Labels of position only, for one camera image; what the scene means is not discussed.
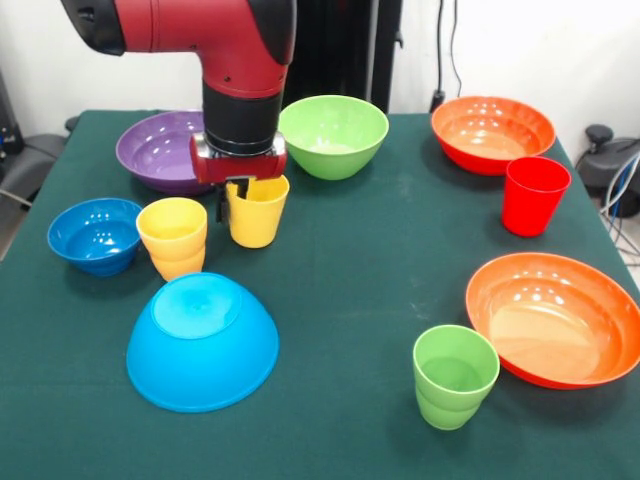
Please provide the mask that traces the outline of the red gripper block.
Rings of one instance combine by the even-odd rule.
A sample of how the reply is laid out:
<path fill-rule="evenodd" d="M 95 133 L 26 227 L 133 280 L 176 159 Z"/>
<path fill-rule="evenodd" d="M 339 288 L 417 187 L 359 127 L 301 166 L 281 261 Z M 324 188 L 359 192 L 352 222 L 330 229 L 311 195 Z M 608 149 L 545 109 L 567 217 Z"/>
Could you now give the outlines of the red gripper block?
<path fill-rule="evenodd" d="M 191 136 L 189 150 L 198 182 L 215 184 L 217 223 L 225 223 L 228 215 L 225 182 L 235 180 L 236 195 L 246 199 L 249 178 L 277 178 L 284 173 L 287 162 L 286 143 L 280 132 L 276 133 L 270 149 L 259 155 L 238 156 L 216 150 L 207 143 L 203 133 Z"/>

